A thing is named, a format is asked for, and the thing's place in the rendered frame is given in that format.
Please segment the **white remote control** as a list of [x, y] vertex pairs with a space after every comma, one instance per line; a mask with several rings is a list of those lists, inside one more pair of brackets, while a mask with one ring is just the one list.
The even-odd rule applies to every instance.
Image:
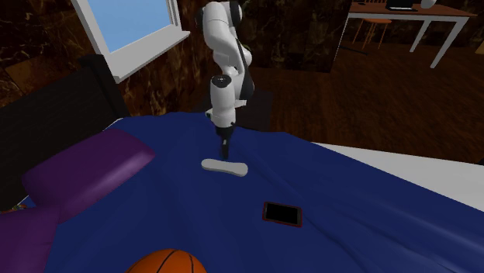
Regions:
[[202, 168], [207, 171], [223, 172], [239, 177], [243, 177], [248, 173], [248, 166], [245, 163], [220, 161], [207, 158], [202, 160], [201, 165]]

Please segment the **black phone with red edge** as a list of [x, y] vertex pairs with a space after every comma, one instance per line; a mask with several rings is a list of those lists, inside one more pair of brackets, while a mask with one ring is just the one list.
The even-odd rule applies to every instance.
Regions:
[[303, 225], [303, 211], [297, 206], [265, 202], [262, 219], [287, 226], [301, 227]]

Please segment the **orange basketball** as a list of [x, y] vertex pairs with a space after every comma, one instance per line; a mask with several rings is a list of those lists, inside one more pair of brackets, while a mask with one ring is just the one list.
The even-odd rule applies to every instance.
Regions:
[[141, 258], [125, 273], [207, 273], [207, 270], [186, 251], [163, 249]]

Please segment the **bed with blue blanket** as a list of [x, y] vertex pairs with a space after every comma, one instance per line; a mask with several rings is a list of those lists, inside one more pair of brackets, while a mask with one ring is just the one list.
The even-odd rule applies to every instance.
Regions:
[[[130, 116], [100, 55], [0, 106], [0, 215], [56, 207], [36, 206], [22, 175], [107, 129], [155, 157], [58, 222], [43, 273], [125, 273], [163, 249], [207, 273], [484, 273], [483, 211], [287, 133], [238, 129], [229, 159], [248, 173], [207, 171], [220, 139], [205, 115]], [[302, 226], [263, 220], [265, 202], [301, 208]]]

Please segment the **purple pillow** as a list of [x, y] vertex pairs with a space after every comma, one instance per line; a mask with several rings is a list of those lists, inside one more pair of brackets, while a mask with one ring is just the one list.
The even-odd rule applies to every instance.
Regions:
[[92, 206], [155, 157], [141, 140], [107, 129], [52, 156], [22, 175], [36, 206], [56, 206], [60, 223]]
[[0, 273], [43, 273], [59, 222], [57, 207], [0, 215]]

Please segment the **orange wooden chair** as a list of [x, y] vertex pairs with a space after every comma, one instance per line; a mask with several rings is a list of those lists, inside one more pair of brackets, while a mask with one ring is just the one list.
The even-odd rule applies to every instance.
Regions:
[[383, 29], [383, 32], [382, 32], [382, 35], [381, 35], [381, 38], [380, 38], [380, 41], [379, 41], [379, 45], [378, 45], [378, 48], [380, 48], [380, 46], [382, 44], [383, 37], [384, 37], [386, 29], [387, 29], [387, 26], [392, 22], [392, 20], [391, 19], [361, 19], [360, 25], [358, 26], [358, 30], [357, 30], [356, 34], [354, 35], [354, 39], [352, 40], [352, 43], [354, 43], [356, 38], [358, 37], [358, 34], [359, 34], [361, 27], [363, 26], [364, 22], [369, 23], [369, 28], [368, 28], [368, 31], [367, 31], [366, 36], [365, 36], [365, 41], [364, 41], [361, 48], [364, 49], [365, 46], [371, 42], [372, 36], [373, 36], [373, 34], [376, 30], [377, 25], [383, 25], [384, 29]]

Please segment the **white-legged wooden desk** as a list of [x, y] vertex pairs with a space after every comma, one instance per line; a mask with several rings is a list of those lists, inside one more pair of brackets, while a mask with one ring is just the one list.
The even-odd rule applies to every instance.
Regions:
[[344, 37], [344, 32], [349, 19], [368, 19], [373, 25], [378, 23], [387, 25], [389, 20], [422, 21], [423, 25], [421, 26], [420, 31], [417, 34], [412, 47], [410, 48], [410, 52], [414, 52], [428, 26], [432, 22], [453, 22], [454, 26], [451, 32], [448, 34], [447, 39], [441, 46], [436, 57], [430, 65], [430, 68], [435, 68], [448, 48], [454, 42], [457, 35], [461, 32], [464, 25], [470, 18], [475, 17], [476, 14], [453, 9], [445, 5], [438, 5], [436, 4], [435, 0], [433, 0], [432, 5], [429, 5], [428, 2], [428, 0], [422, 0], [418, 9], [393, 9], [387, 6], [388, 3], [365, 2], [364, 5], [352, 3], [345, 20], [340, 41], [342, 41]]

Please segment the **window with white frame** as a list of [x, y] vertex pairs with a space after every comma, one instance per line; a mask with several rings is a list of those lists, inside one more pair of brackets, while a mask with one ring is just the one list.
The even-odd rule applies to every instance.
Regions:
[[177, 0], [71, 0], [97, 54], [120, 83], [188, 38]]

